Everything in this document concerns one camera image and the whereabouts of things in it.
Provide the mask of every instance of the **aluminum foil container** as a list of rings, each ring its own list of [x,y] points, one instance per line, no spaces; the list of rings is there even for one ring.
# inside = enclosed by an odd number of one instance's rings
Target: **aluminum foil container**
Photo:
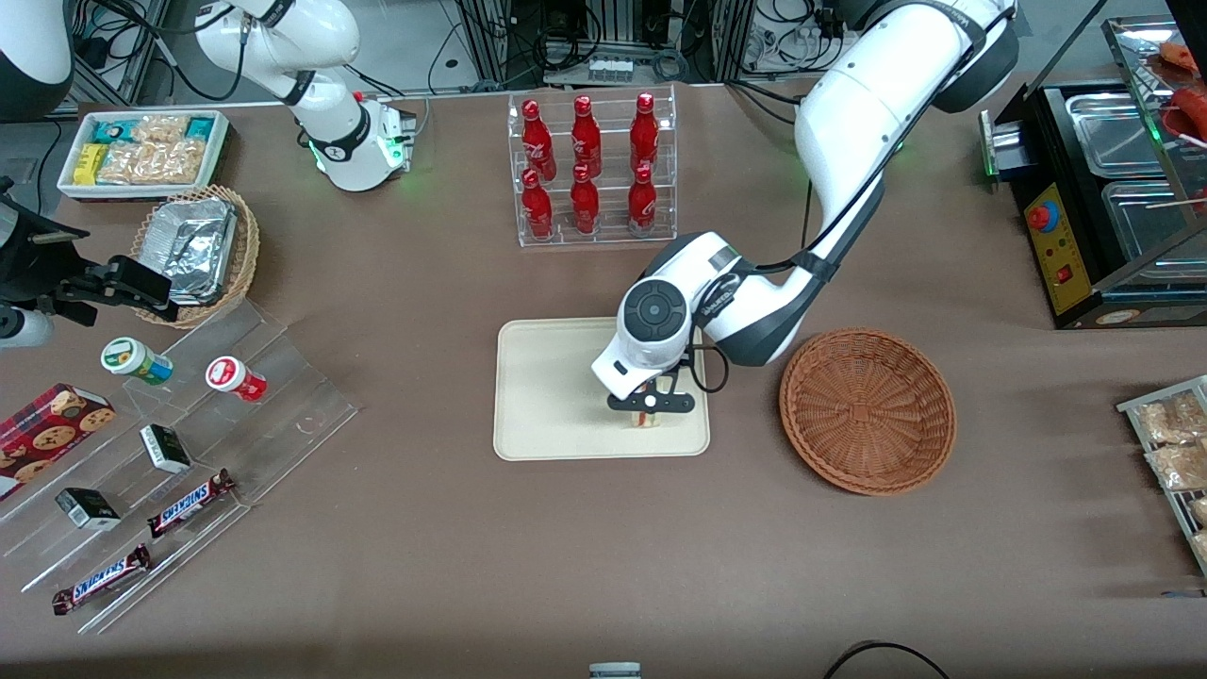
[[[208,305],[222,295],[239,212],[221,198],[161,205],[151,216],[139,262],[171,279],[169,297]]]

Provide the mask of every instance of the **white tray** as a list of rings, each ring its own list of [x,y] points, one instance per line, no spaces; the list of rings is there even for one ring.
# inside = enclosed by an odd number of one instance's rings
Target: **white tray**
[[[71,181],[75,165],[80,160],[80,150],[83,148],[84,144],[88,144],[92,140],[97,123],[139,118],[145,115],[214,118],[214,127],[210,129],[210,136],[205,141],[205,154],[202,157],[202,168],[197,172],[197,181],[192,183],[147,183],[139,186],[121,186],[110,183],[86,185]],[[229,122],[227,121],[227,117],[214,109],[156,109],[154,111],[126,110],[88,113],[80,121],[80,129],[76,131],[75,140],[71,142],[71,151],[68,153],[66,162],[63,163],[63,170],[59,171],[59,191],[62,191],[64,195],[88,201],[153,200],[156,198],[175,195],[194,188],[204,188],[210,185],[210,180],[214,177],[214,171],[217,169],[218,157],[222,154],[222,145],[226,141],[228,127]]]
[[[695,398],[687,415],[660,414],[636,428],[610,410],[591,362],[607,346],[616,317],[513,320],[498,330],[495,453],[508,462],[698,456],[709,447],[707,396],[684,371],[680,392]],[[702,357],[698,373],[704,380]]]

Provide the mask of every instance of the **clear acrylic shelf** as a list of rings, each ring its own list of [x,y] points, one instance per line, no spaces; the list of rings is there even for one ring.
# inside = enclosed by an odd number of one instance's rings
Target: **clear acrylic shelf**
[[[654,163],[653,185],[658,192],[654,203],[654,224],[649,234],[639,238],[629,232],[629,187],[632,186],[632,168],[629,164],[629,128],[636,113],[637,94],[654,95],[654,118],[658,121],[658,159]],[[575,124],[573,99],[566,92],[530,92],[508,98],[508,147],[512,164],[512,192],[515,195],[515,223],[521,246],[529,245],[589,245],[595,242],[634,242],[642,240],[670,240],[678,234],[678,148],[676,146],[676,111],[674,87],[614,88],[588,92],[591,110],[599,122],[604,150],[604,170],[595,177],[600,192],[600,226],[593,235],[583,235],[575,228],[570,189],[573,186],[571,170],[575,154],[570,130]],[[541,118],[553,135],[553,158],[558,174],[544,185],[553,200],[553,238],[532,238],[524,218],[520,195],[524,186],[520,172],[527,166],[524,156],[524,118],[520,104],[533,99],[541,105]]]
[[[157,387],[127,381],[110,398],[118,417],[98,433],[107,440],[92,451],[72,451],[18,491],[10,501],[13,507],[0,517],[2,567],[25,583],[23,592],[45,598],[46,615],[52,615],[56,592],[146,543],[154,567],[71,611],[66,620],[80,633],[99,633],[116,622],[356,415],[348,399],[293,347],[285,328],[247,300],[208,318],[163,353],[175,364],[173,379]],[[205,368],[223,355],[244,361],[268,380],[261,402],[247,404],[205,385]],[[151,466],[139,437],[148,423],[171,427],[180,435],[193,461],[186,474],[171,475]],[[146,520],[223,468],[238,485],[235,490],[151,540]],[[54,503],[65,487],[100,491],[121,515],[121,523],[107,533],[76,528]]]

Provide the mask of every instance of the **wicker basket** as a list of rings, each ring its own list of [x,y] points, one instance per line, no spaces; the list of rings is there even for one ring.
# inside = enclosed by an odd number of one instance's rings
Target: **wicker basket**
[[[956,441],[956,408],[939,371],[902,339],[842,328],[810,339],[780,384],[780,418],[823,479],[865,496],[912,491]]]
[[[223,281],[222,297],[208,306],[180,306],[180,314],[175,322],[168,322],[151,312],[134,309],[139,317],[147,322],[158,324],[170,324],[181,329],[189,329],[200,324],[203,320],[214,315],[218,309],[243,298],[251,287],[251,279],[256,275],[256,256],[260,253],[260,227],[256,224],[256,215],[251,213],[247,203],[238,193],[225,186],[206,186],[196,191],[188,191],[179,195],[168,198],[168,203],[181,200],[200,200],[202,198],[222,198],[239,210],[239,221],[235,224],[234,242],[231,245],[231,263],[227,264],[226,280]],[[134,245],[130,247],[130,256],[138,258],[142,248],[142,239],[147,234],[147,224],[151,223],[152,210],[147,218],[142,219],[142,228],[134,236]]]

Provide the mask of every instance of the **red and white container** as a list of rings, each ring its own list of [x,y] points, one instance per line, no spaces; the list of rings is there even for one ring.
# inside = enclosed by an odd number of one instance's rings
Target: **red and white container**
[[[529,166],[541,175],[541,181],[553,181],[558,176],[558,163],[553,159],[553,135],[541,119],[541,106],[529,99],[520,111],[524,115],[524,154]]]
[[[575,186],[570,189],[575,206],[575,228],[583,235],[594,235],[600,226],[600,192],[591,181],[587,163],[575,165]]]
[[[658,164],[658,121],[654,119],[654,95],[642,92],[637,95],[637,115],[629,128],[629,146],[632,154],[629,164],[636,172],[641,163]]]
[[[541,186],[541,178],[532,168],[527,168],[520,175],[524,182],[524,218],[529,222],[529,230],[537,240],[553,238],[553,200],[549,192]]]
[[[252,373],[247,364],[234,357],[220,357],[205,369],[205,384],[218,392],[229,392],[247,403],[255,403],[268,392],[263,375]]]
[[[649,163],[637,165],[636,178],[629,188],[629,230],[637,238],[648,235],[654,227],[654,203],[658,191],[649,182]]]
[[[604,171],[604,144],[600,137],[600,123],[591,112],[590,96],[575,98],[575,127],[570,130],[575,146],[575,163],[584,163],[595,178]]]

